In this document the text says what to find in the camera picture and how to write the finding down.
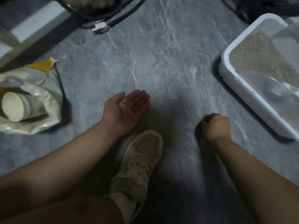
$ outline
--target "paper cup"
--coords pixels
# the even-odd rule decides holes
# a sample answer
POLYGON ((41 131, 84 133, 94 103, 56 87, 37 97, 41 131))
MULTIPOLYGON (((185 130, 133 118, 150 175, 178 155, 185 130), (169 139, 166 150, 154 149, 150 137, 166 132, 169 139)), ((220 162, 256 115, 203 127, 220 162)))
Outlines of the paper cup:
POLYGON ((7 92, 2 98, 2 110, 12 122, 19 122, 46 114, 44 104, 36 101, 34 96, 7 92))

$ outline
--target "person's right hand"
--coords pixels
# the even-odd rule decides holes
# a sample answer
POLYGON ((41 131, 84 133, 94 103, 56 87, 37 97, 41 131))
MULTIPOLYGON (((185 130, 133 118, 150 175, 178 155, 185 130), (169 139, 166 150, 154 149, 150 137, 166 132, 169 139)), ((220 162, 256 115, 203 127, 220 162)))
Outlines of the person's right hand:
POLYGON ((205 137, 214 143, 217 139, 230 139, 229 118, 220 114, 212 113, 201 122, 202 131, 205 137))

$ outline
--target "shoe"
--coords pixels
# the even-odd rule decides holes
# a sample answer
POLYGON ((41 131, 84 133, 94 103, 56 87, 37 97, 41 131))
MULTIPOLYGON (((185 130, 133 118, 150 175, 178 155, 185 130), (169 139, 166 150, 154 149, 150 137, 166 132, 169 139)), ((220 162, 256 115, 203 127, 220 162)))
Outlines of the shoe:
POLYGON ((157 131, 146 130, 137 135, 129 144, 120 171, 111 182, 111 193, 122 192, 138 202, 130 222, 145 203, 149 178, 161 157, 162 147, 163 139, 157 131))

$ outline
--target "open palm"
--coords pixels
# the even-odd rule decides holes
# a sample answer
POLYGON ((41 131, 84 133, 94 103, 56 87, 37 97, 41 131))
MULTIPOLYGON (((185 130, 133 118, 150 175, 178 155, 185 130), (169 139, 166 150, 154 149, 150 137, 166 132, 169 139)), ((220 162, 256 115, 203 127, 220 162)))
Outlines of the open palm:
POLYGON ((105 102, 103 120, 117 139, 134 128, 150 107, 149 99, 145 90, 135 90, 127 96, 125 92, 116 94, 105 102))

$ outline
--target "litter box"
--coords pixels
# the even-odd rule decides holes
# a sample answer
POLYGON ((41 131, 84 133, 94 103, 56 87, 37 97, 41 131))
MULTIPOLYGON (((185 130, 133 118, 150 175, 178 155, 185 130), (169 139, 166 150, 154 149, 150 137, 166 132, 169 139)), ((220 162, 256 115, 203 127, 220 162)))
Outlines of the litter box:
MULTIPOLYGON (((290 125, 282 118, 253 88, 235 71, 230 63, 231 51, 247 36, 256 32, 264 32, 274 36, 288 24, 275 14, 264 14, 254 21, 242 34, 240 34, 221 55, 219 74, 241 99, 278 135, 299 141, 299 126, 290 125)), ((299 44, 289 39, 281 39, 275 43, 276 48, 297 72, 299 72, 299 44)))

